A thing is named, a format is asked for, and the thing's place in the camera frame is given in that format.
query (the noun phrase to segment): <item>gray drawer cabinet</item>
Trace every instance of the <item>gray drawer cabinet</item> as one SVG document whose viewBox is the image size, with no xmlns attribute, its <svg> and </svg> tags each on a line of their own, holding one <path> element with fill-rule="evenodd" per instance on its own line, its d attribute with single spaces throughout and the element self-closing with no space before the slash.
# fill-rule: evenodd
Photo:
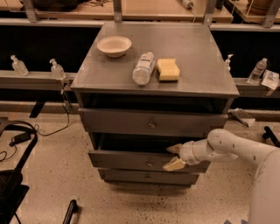
<svg viewBox="0 0 280 224">
<path fill-rule="evenodd" d="M 111 59 L 96 48 L 112 35 L 132 41 L 121 58 Z M 135 84 L 133 68 L 147 51 L 176 58 L 179 81 L 160 82 L 155 69 L 146 86 Z M 195 184 L 210 163 L 167 172 L 163 166 L 174 155 L 166 148 L 223 128 L 238 96 L 210 31 L 199 24 L 106 23 L 71 89 L 93 144 L 88 155 L 101 179 L 183 186 Z"/>
</svg>

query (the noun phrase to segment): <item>speckled floor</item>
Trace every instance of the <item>speckled floor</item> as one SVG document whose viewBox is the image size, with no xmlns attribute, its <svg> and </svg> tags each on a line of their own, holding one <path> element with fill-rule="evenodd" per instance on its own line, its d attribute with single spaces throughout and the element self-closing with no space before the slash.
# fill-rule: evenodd
<svg viewBox="0 0 280 224">
<path fill-rule="evenodd" d="M 44 133 L 67 123 L 60 105 L 46 105 L 38 118 L 29 118 L 32 106 L 26 103 L 0 103 L 0 116 L 38 124 Z M 235 119 L 225 126 L 237 136 L 264 142 L 263 127 L 280 133 L 278 120 L 260 121 L 247 128 Z M 3 134 L 1 150 L 8 146 L 10 134 Z M 70 115 L 70 126 L 52 136 L 39 136 L 38 144 L 25 165 L 24 184 L 30 187 L 17 214 L 24 224 L 62 223 L 70 200 L 78 202 L 79 212 L 71 223 L 189 223 L 223 224 L 247 220 L 252 181 L 256 168 L 238 158 L 231 163 L 211 163 L 196 185 L 184 188 L 103 182 L 89 160 L 92 148 L 77 114 Z M 23 150 L 0 163 L 0 170 L 13 168 Z"/>
</svg>

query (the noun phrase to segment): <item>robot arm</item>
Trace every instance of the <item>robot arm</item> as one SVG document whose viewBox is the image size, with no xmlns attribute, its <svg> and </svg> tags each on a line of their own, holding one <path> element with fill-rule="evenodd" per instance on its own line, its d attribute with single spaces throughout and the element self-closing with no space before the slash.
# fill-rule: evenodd
<svg viewBox="0 0 280 224">
<path fill-rule="evenodd" d="M 167 150 L 178 154 L 169 164 L 167 171 L 181 169 L 188 165 L 196 165 L 201 161 L 229 162 L 238 157 L 247 159 L 253 165 L 259 165 L 264 158 L 277 147 L 258 143 L 232 134 L 224 129 L 212 130 L 207 139 L 176 144 Z"/>
<path fill-rule="evenodd" d="M 212 130 L 207 139 L 176 144 L 167 149 L 178 154 L 167 171 L 196 165 L 201 161 L 226 162 L 238 156 L 258 165 L 251 196 L 249 224 L 275 224 L 280 221 L 280 150 L 264 143 L 238 137 L 224 129 Z"/>
</svg>

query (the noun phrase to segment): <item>yellow sponge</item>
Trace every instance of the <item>yellow sponge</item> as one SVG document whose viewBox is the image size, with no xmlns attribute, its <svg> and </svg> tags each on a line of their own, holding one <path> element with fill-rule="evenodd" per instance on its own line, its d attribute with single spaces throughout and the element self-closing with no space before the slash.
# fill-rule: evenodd
<svg viewBox="0 0 280 224">
<path fill-rule="evenodd" d="M 158 59 L 157 70 L 160 81 L 178 81 L 180 70 L 175 63 L 176 59 Z"/>
</svg>

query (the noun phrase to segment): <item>white bowl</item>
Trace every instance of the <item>white bowl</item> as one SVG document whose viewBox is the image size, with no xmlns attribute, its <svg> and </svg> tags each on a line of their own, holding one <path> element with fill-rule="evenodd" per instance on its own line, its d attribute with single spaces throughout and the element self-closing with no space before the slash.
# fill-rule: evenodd
<svg viewBox="0 0 280 224">
<path fill-rule="evenodd" d="M 123 56 L 130 47 L 130 39 L 121 36 L 103 38 L 97 44 L 97 48 L 111 58 Z"/>
</svg>

